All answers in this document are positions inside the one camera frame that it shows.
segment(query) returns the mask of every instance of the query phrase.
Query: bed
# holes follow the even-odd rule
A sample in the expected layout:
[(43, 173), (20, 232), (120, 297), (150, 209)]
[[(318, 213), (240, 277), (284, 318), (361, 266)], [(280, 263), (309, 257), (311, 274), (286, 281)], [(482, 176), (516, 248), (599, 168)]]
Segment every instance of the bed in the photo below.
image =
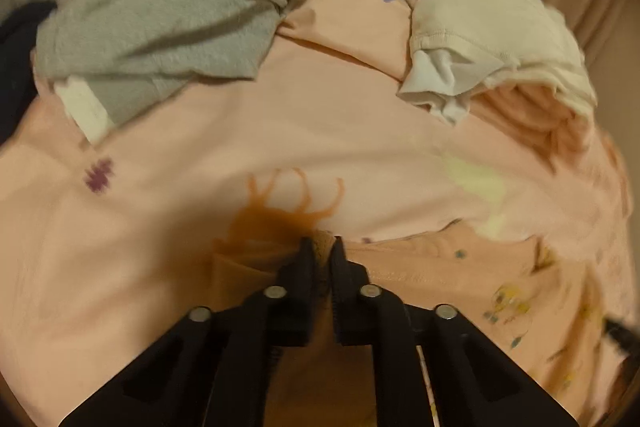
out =
[[(292, 241), (323, 229), (403, 299), (459, 306), (581, 424), (597, 421), (623, 357), (593, 324), (636, 320), (622, 157), (633, 181), (639, 5), (545, 1), (584, 49), (598, 121), (622, 154), (598, 129), (580, 165), (550, 168), (477, 115), (451, 128), (397, 99), (411, 0), (383, 0), (385, 34), (363, 31), (358, 49), (291, 21), (255, 84), (189, 86), (98, 147), (43, 91), (0, 158), (13, 252), (0, 371), (31, 420), (57, 425), (186, 310), (238, 304)], [(330, 4), (308, 2), (317, 17)], [(340, 15), (366, 28), (365, 12)], [(565, 356), (574, 319), (591, 326)], [(556, 338), (537, 351), (549, 320)]]

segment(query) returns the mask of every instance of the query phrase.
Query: navy fabric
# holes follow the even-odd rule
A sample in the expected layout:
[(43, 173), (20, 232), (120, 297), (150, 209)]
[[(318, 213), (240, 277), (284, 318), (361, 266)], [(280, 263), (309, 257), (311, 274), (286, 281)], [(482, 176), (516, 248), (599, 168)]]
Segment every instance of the navy fabric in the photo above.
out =
[(53, 1), (18, 8), (0, 25), (0, 144), (14, 133), (36, 96), (31, 50), (38, 25), (56, 8)]

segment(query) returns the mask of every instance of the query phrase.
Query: folded gray garment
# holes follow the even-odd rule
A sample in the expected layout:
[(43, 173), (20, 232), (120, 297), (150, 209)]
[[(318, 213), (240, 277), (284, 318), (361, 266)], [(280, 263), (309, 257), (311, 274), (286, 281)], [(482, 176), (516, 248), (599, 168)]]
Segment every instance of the folded gray garment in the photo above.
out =
[(91, 142), (194, 74), (253, 78), (295, 0), (70, 0), (38, 30), (35, 70)]

